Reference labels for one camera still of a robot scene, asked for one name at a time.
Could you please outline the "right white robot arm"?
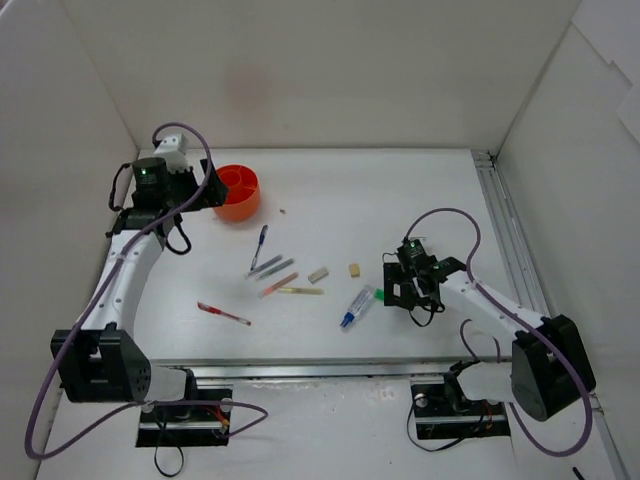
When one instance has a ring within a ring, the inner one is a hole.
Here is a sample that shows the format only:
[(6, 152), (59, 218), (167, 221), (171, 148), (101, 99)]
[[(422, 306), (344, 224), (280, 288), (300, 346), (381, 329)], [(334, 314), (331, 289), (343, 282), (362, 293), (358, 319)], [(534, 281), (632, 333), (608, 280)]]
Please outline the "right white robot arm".
[(445, 405), (464, 412), (480, 400), (515, 403), (546, 421), (591, 393), (596, 378), (576, 324), (512, 302), (479, 280), (460, 260), (430, 255), (418, 240), (404, 240), (383, 264), (384, 303), (432, 316), (455, 311), (497, 342), (511, 345), (506, 363), (459, 361), (444, 375)]

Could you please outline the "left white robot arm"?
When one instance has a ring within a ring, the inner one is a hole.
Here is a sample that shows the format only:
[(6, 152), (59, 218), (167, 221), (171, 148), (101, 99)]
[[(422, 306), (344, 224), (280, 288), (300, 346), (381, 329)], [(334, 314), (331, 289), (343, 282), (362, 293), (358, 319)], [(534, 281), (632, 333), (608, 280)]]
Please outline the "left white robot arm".
[(170, 171), (160, 157), (131, 163), (132, 204), (116, 207), (110, 252), (100, 284), (76, 327), (51, 339), (56, 370), (73, 403), (163, 403), (175, 418), (191, 418), (200, 395), (189, 369), (152, 365), (134, 340), (134, 322), (149, 274), (172, 230), (187, 212), (219, 207), (228, 195), (212, 162), (205, 178), (191, 167)]

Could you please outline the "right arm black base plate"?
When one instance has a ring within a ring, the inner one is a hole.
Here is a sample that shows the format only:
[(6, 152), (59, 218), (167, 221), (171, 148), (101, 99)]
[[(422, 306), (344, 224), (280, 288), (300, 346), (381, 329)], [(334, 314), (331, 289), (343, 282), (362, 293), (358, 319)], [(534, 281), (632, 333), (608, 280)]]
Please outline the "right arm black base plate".
[(510, 437), (505, 406), (458, 396), (445, 378), (411, 383), (407, 430), (412, 440), (434, 441), (429, 451), (451, 449), (466, 440)]

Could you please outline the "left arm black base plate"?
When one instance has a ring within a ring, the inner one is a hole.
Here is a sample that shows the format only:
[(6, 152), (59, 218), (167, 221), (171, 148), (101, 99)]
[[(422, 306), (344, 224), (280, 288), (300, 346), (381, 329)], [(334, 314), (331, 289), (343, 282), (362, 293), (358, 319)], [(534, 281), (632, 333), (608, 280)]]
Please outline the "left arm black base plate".
[(231, 388), (208, 388), (198, 393), (205, 406), (155, 407), (141, 412), (136, 448), (227, 446), (231, 408), (213, 406), (210, 401), (231, 400)]

